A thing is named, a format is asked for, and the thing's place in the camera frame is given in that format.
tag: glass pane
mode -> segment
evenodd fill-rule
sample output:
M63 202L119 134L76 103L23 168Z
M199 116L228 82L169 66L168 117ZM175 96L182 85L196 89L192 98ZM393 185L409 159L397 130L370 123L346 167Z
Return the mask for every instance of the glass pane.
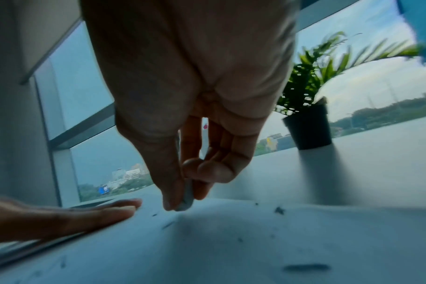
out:
M347 67L367 46L357 63L366 58L373 60L394 44L402 44L394 50L400 51L417 43L414 31L399 13L396 0L360 0L298 32L295 63L301 62L298 53L303 54L303 48L311 50L337 32L343 32L345 41L321 62L326 67L333 58L335 70L349 48ZM383 45L369 56L381 42ZM323 96L328 101L334 139L425 117L426 63L420 58L398 57L357 65L327 81L315 100ZM281 121L284 117L272 113L261 132L255 155L295 147Z
M61 134L113 102L85 23L55 50L36 72L50 138Z
M71 155L81 202L153 184L140 154L116 127L71 148Z

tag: sky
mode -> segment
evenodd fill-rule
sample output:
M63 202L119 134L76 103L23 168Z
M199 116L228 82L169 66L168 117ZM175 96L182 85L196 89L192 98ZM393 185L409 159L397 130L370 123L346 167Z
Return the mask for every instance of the sky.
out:
M385 38L388 38L386 46L403 40L415 42L414 32L399 15L395 0L360 0L299 31L297 49L316 46L337 31L344 31L349 40L336 50L336 58L347 50L347 44L356 54L366 45L375 46ZM99 73L84 23L55 51L50 61L67 129L113 101ZM426 64L402 58L364 64L330 80L318 96L327 97L329 120L336 121L370 107L369 98L377 108L392 104L389 84L400 100L420 97L426 92ZM287 134L283 117L272 113L260 138ZM116 128L73 147L71 152L79 184L100 185L110 179L112 171L142 163L139 153Z

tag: plant pot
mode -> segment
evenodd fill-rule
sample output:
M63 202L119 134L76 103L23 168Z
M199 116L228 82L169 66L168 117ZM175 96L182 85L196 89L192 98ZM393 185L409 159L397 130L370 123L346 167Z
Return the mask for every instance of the plant pot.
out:
M314 104L283 119L299 150L330 145L331 132L326 104Z

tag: window frame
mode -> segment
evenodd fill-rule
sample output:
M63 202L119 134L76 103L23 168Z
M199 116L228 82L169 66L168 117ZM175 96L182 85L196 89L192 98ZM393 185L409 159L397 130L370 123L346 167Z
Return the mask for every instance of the window frame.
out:
M297 19L297 32L313 25L342 9L358 2L359 0L302 0L302 8ZM41 61L43 64L49 56L64 42L66 38L82 23L80 19L74 27L72 27L59 41L59 43L46 55ZM36 82L36 71L33 70L33 75L29 75L29 82L36 90L36 94L43 104L42 96L40 96L39 87ZM50 94L47 100L52 100L54 105L60 104L59 94ZM41 116L43 123L47 125L43 107L41 107ZM99 198L92 201L81 202L78 191L77 177L72 161L71 148L110 129L115 126L115 106L113 103L102 108L87 119L79 122L74 127L65 130L55 138L48 139L48 151L51 153L51 165L54 175L55 187L58 191L61 207L74 207L87 204L98 204L100 201L107 201L115 197Z

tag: eraser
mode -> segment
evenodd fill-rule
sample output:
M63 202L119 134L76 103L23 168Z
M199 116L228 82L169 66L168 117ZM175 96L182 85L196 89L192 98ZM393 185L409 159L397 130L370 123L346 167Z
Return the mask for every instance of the eraser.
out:
M185 193L183 194L183 200L177 206L175 211L186 211L193 205L194 194L193 194L193 181L191 179L185 180Z

